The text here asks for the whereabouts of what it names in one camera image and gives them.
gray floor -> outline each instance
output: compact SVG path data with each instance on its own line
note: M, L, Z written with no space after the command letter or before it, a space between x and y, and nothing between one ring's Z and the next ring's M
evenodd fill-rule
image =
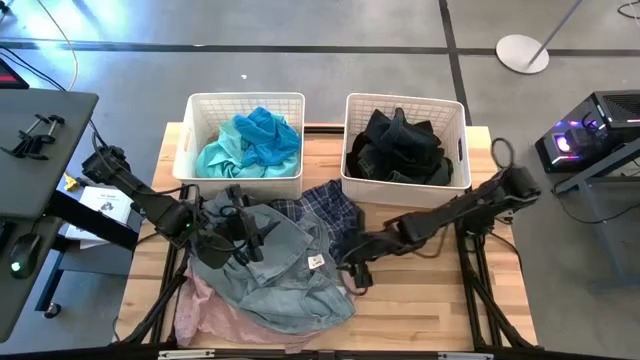
M45 2L73 40L230 45L446 45L437 0L258 0ZM493 48L500 37L543 38L573 0L449 0L458 47ZM615 12L620 1L585 0L550 44L554 49L640 49L640 27ZM59 39L30 1L15 1L1 38ZM67 85L69 52L21 50L21 56ZM308 122L341 122L351 92L455 100L447 55L78 52L76 90L100 95L94 120L107 141L122 146L150 181L164 124L181 121L192 93L299 91ZM638 57L552 57L535 76L504 68L493 56L462 56L462 76L474 125L510 139L519 163L544 189L533 143L594 90L638 89ZM34 87L40 80L18 69ZM79 173L90 153L87 134L70 165ZM548 192L518 214L515 237L541 345L551 350L640 358L640 292L593 295L592 281L609 276L590 227L572 222ZM122 277L67 273L54 300L54 320L32 311L46 269L1 353L98 346L111 339Z

metal pole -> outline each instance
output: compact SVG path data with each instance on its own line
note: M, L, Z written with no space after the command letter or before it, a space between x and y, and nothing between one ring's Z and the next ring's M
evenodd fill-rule
M547 47L547 45L549 45L549 42L551 42L551 39L553 39L553 37L556 36L556 33L560 30L562 25L564 25L564 23L566 23L567 20L569 20L569 17L573 14L574 11L576 11L578 6L580 6L581 2L582 2L582 0L576 0L576 2L573 4L571 9L569 9L569 12L562 18L562 20L556 26L556 28L553 29L553 32L551 32L551 35L549 35L549 37L547 37L547 39L544 41L544 43L542 43L542 46L540 46L540 49L538 49L538 51L536 51L536 54L533 55L533 58L531 58L531 60L529 60L529 63L527 64L527 66L531 66L531 64L533 64L533 62L536 61L536 59L538 58L538 55L540 55L542 50L544 50Z

white laundry basket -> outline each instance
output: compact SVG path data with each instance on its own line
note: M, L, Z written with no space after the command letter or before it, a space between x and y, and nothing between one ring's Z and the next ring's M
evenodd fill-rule
M356 136L363 132L371 114L378 109L390 119L395 108L404 110L407 122L429 120L442 141L445 156L453 163L448 186L399 184L352 178L346 160ZM464 193L471 186L464 107L455 101L393 95L351 94L347 98L342 149L342 191L353 201L434 208Z
M196 160L205 145L218 139L220 124L234 115L249 115L262 106L274 114L284 115L304 145L304 95L300 93L210 93L193 94L187 102L182 134L173 163L173 176L184 184L198 184L205 199L231 184L240 184L244 193L261 201L298 199L302 195L303 149L293 177L211 179L196 177Z

light blue denim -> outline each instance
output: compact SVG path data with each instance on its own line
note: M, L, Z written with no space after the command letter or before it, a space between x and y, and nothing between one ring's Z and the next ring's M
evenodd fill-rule
M213 214L228 199L205 203ZM265 238L261 262L240 265L233 257L220 269L197 259L193 271L229 304L256 323L286 333L302 334L337 326L354 313L353 302L338 278L329 255L329 235L324 221L307 213L293 223L267 205L247 208L259 228L280 223ZM309 269L308 258L322 254L325 264Z

pink fabric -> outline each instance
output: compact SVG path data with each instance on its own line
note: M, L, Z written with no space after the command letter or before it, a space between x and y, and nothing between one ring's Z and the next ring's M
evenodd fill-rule
M178 345L186 347L197 331L219 338L248 344L284 344L286 353L297 353L320 332L290 335L267 329L237 312L220 295L191 270L178 296L174 319Z

